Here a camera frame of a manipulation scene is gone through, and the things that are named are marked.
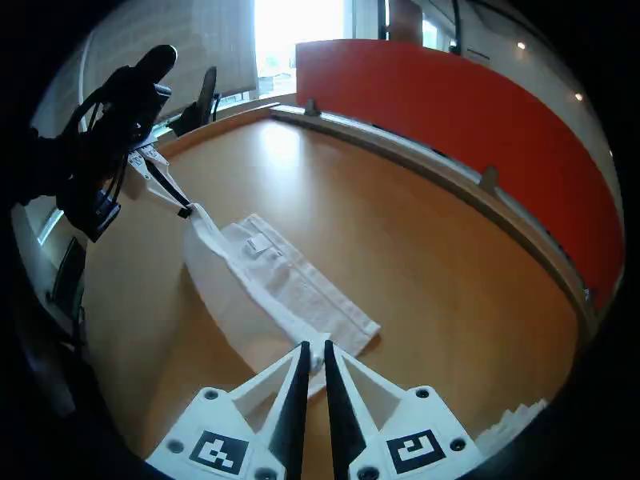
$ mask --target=office chair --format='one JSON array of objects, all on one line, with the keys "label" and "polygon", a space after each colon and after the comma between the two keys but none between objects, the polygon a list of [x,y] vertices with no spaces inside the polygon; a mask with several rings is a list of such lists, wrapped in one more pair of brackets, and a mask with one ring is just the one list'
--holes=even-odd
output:
[{"label": "office chair", "polygon": [[211,108],[214,106],[214,101],[213,122],[215,122],[215,116],[221,98],[220,94],[214,93],[217,75],[218,69],[215,66],[209,68],[205,73],[198,100],[185,108],[180,117],[167,124],[177,136],[180,137],[209,123],[209,116],[211,115]]}]

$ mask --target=white wall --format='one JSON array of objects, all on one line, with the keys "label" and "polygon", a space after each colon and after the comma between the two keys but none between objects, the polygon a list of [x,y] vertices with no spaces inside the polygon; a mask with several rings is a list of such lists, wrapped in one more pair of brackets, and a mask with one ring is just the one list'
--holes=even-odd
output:
[{"label": "white wall", "polygon": [[[467,2],[460,7],[462,55],[517,83],[564,121],[602,172],[622,224],[622,197],[609,144],[579,81],[542,42],[509,19]],[[519,49],[518,42],[524,42],[526,49]],[[582,102],[576,93],[584,95]]]}]

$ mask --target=bright window light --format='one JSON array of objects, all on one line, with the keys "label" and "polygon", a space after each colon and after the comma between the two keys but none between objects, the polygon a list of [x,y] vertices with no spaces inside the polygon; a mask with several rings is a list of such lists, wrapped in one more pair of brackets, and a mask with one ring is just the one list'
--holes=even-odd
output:
[{"label": "bright window light", "polygon": [[422,20],[422,46],[438,48],[438,29],[427,20]]}]

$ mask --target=clothing label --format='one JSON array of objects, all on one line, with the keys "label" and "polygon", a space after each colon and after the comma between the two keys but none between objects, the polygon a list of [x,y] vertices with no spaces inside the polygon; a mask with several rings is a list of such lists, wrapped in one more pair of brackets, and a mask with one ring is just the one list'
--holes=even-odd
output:
[{"label": "clothing label", "polygon": [[257,234],[254,237],[249,238],[246,242],[256,254],[263,252],[273,245],[271,240],[269,240],[264,234]]}]

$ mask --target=window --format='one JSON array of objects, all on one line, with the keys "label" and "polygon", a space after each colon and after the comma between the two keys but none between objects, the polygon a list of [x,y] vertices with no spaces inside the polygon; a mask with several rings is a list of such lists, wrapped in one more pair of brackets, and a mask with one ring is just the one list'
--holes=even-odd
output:
[{"label": "window", "polygon": [[260,97],[295,92],[295,44],[343,38],[343,0],[255,0]]},{"label": "window", "polygon": [[438,29],[427,20],[422,20],[422,46],[438,48]]},{"label": "window", "polygon": [[422,20],[422,46],[448,52],[455,40],[428,20]]}]

